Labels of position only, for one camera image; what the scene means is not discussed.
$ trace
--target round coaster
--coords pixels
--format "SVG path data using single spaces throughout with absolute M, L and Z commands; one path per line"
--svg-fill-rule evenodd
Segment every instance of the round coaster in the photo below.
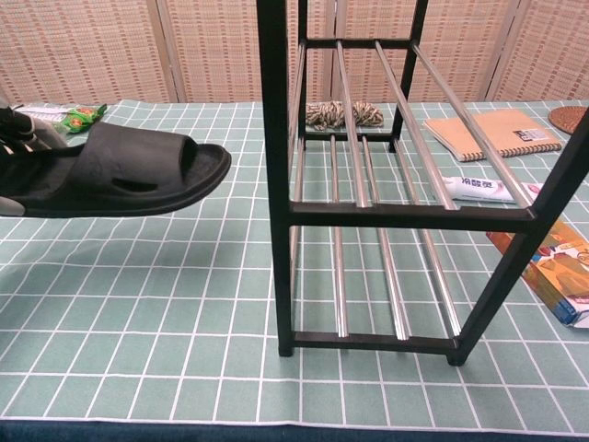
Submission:
M 557 129 L 561 129 L 567 134 L 572 134 L 586 111 L 587 108 L 585 106 L 563 106 L 556 108 L 550 111 L 549 122 L 556 126 Z

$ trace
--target metal shoe rack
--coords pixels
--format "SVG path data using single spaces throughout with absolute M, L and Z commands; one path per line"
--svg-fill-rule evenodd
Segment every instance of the metal shoe rack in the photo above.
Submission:
M 294 347 L 329 347 L 388 350 L 445 355 L 449 364 L 461 366 L 484 333 L 505 297 L 529 263 L 534 251 L 548 234 L 568 201 L 589 171 L 589 112 L 551 171 L 540 195 L 532 201 L 502 157 L 492 147 L 450 86 L 420 49 L 427 0 L 417 0 L 410 35 L 407 39 L 309 39 L 306 34 L 307 2 L 298 2 L 298 52 L 294 99 L 288 103 L 287 34 L 285 0 L 257 0 L 260 38 L 262 99 L 266 139 L 266 166 L 271 218 L 271 242 L 276 294 L 279 354 L 289 356 Z M 388 83 L 398 102 L 392 131 L 389 134 L 358 133 L 352 113 L 350 86 L 346 75 L 344 49 L 376 51 Z M 406 51 L 403 73 L 398 82 L 385 56 L 386 50 Z M 334 52 L 339 69 L 346 133 L 308 131 L 306 110 L 306 54 L 309 50 Z M 419 59 L 443 90 L 457 115 L 466 125 L 480 149 L 502 179 L 518 204 L 516 209 L 458 207 L 444 185 L 432 155 L 407 102 L 415 64 Z M 416 147 L 427 173 L 437 205 L 425 205 L 415 191 L 407 164 L 407 152 L 398 142 L 402 123 Z M 302 201 L 306 141 L 329 142 L 331 152 L 332 201 Z M 339 201 L 336 148 L 346 142 L 352 157 L 355 203 Z M 390 155 L 396 157 L 412 204 L 382 204 L 372 168 L 370 142 L 389 143 Z M 294 151 L 297 151 L 294 194 L 289 181 Z M 364 172 L 369 182 L 366 189 Z M 295 331 L 292 325 L 292 293 L 301 226 L 333 227 L 337 330 L 334 332 Z M 341 227 L 376 227 L 390 299 L 394 335 L 360 334 L 348 331 Z M 410 336 L 402 315 L 395 256 L 388 246 L 385 227 L 418 228 L 426 256 L 433 270 L 437 294 L 445 306 L 448 338 Z M 503 231 L 515 233 L 491 279 L 464 325 L 460 325 L 444 272 L 436 255 L 428 229 Z

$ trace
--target beige background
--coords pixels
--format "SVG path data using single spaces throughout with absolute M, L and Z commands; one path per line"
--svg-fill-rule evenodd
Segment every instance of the beige background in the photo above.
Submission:
M 407 36 L 414 0 L 309 0 L 310 37 Z M 290 79 L 296 0 L 287 0 Z M 430 0 L 422 48 L 464 100 L 589 97 L 586 0 Z M 255 0 L 4 0 L 9 102 L 260 100 Z M 398 78 L 403 52 L 388 52 Z M 349 50 L 355 99 L 394 101 L 374 52 Z M 307 99 L 340 94 L 330 51 L 308 55 Z M 417 66 L 411 100 L 443 99 Z

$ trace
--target spiral notebook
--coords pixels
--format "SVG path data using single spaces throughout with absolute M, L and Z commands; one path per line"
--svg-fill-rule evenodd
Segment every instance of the spiral notebook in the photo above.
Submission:
M 475 120 L 502 157 L 561 150 L 562 145 L 546 128 L 518 109 L 494 110 L 474 115 Z M 433 136 L 458 161 L 477 161 L 485 155 L 459 118 L 424 122 Z

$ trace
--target cardboard box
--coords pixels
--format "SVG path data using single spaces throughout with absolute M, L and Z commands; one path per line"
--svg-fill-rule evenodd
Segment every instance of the cardboard box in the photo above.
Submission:
M 487 237 L 505 253 L 513 234 L 488 232 Z M 557 221 L 522 277 L 560 322 L 589 328 L 589 243 L 580 234 Z

